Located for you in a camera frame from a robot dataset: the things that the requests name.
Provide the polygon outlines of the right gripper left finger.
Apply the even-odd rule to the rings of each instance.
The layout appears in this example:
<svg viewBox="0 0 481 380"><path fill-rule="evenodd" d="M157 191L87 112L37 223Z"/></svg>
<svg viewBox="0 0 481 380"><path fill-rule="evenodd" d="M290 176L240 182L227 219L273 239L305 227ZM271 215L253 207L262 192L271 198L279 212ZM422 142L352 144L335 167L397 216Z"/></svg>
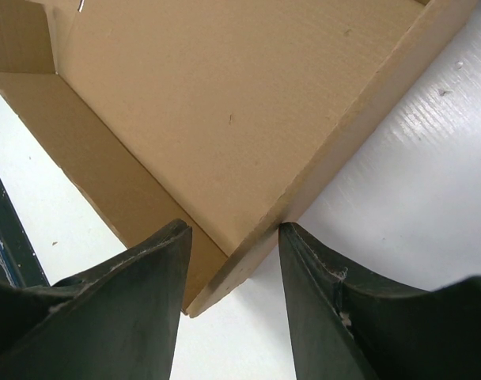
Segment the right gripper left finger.
<svg viewBox="0 0 481 380"><path fill-rule="evenodd" d="M176 219L53 286L0 281L0 379L167 379L191 256Z"/></svg>

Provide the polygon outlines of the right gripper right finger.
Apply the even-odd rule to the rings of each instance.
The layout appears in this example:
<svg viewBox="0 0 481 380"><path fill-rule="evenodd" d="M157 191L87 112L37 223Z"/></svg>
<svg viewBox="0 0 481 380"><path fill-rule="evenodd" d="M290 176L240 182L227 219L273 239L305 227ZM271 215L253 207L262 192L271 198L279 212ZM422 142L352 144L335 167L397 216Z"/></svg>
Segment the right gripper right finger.
<svg viewBox="0 0 481 380"><path fill-rule="evenodd" d="M295 222L278 250L297 378L481 379L481 275L424 291Z"/></svg>

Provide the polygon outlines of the brown cardboard box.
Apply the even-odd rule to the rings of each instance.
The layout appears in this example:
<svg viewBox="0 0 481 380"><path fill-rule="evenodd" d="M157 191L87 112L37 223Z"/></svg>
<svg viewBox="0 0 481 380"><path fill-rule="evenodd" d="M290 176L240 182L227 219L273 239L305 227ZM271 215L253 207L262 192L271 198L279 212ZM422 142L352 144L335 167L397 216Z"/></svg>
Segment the brown cardboard box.
<svg viewBox="0 0 481 380"><path fill-rule="evenodd" d="M126 246L193 229L183 311L242 284L473 1L0 1L0 94Z"/></svg>

